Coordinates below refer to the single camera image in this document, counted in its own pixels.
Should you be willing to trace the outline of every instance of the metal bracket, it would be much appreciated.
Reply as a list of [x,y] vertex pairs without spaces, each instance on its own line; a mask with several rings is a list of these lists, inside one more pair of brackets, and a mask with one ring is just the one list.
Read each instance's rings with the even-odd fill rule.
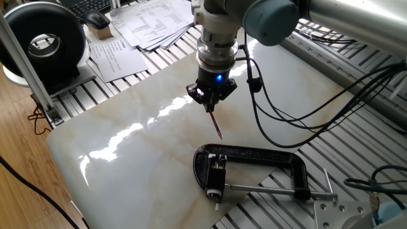
[[46,114],[50,117],[51,121],[56,125],[62,124],[64,121],[59,115],[57,108],[49,109]]
[[364,223],[358,229],[373,228],[369,202],[319,199],[314,203],[314,212],[316,229],[350,229],[360,220]]

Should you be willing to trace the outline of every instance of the cable connector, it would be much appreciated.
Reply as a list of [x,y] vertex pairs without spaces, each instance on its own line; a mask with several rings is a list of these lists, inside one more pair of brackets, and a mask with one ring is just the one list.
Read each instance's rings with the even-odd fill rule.
[[376,226],[379,225],[379,208],[380,208],[380,200],[379,200],[379,193],[371,192],[369,194],[369,202],[370,202],[370,209],[372,213],[372,217],[375,220]]
[[376,181],[376,179],[369,179],[368,181],[369,181],[370,187],[372,187],[372,188],[377,188],[377,181]]
[[254,78],[254,79],[248,79],[247,83],[249,84],[250,91],[254,93],[258,93],[261,90],[261,87],[263,86],[261,78]]

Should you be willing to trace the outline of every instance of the black c-clamp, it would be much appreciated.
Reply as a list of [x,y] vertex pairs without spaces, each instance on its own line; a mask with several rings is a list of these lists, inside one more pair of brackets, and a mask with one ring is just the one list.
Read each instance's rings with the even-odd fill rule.
[[[293,190],[226,184],[226,161],[290,168]],[[207,144],[195,152],[193,170],[198,184],[205,190],[206,196],[213,199],[217,204],[221,203],[225,187],[242,191],[256,190],[258,192],[287,194],[298,200],[309,200],[311,197],[337,198],[338,196],[335,193],[310,191],[304,161],[294,153],[283,151]]]

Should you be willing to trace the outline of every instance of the white marble surface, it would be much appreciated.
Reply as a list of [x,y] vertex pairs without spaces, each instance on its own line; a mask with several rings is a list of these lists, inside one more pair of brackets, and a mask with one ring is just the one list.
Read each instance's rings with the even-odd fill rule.
[[[279,46],[251,41],[249,49],[269,96],[292,115],[311,111],[341,90]],[[237,63],[231,75],[238,88],[214,112],[222,141],[209,114],[186,93],[186,85],[197,77],[195,54],[52,131],[47,146],[91,228],[206,229],[247,194],[226,192],[216,212],[192,170],[195,150],[204,144],[275,149],[256,126],[245,63]],[[257,98],[266,105],[263,96]],[[307,123],[328,120],[348,98],[343,96]],[[270,137],[283,144],[311,135],[264,116],[261,121]],[[273,168],[228,163],[226,170],[227,183],[257,185]]]

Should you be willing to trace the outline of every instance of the pen tip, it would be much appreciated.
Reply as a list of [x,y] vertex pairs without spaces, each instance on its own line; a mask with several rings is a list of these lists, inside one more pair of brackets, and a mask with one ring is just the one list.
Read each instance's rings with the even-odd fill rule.
[[218,127],[218,125],[217,125],[217,123],[216,123],[214,114],[212,114],[212,111],[209,111],[209,114],[210,114],[210,117],[212,118],[212,121],[214,122],[214,125],[215,125],[216,132],[217,132],[218,136],[221,138],[221,140],[223,140],[222,133],[221,133],[221,131],[219,130],[219,127]]

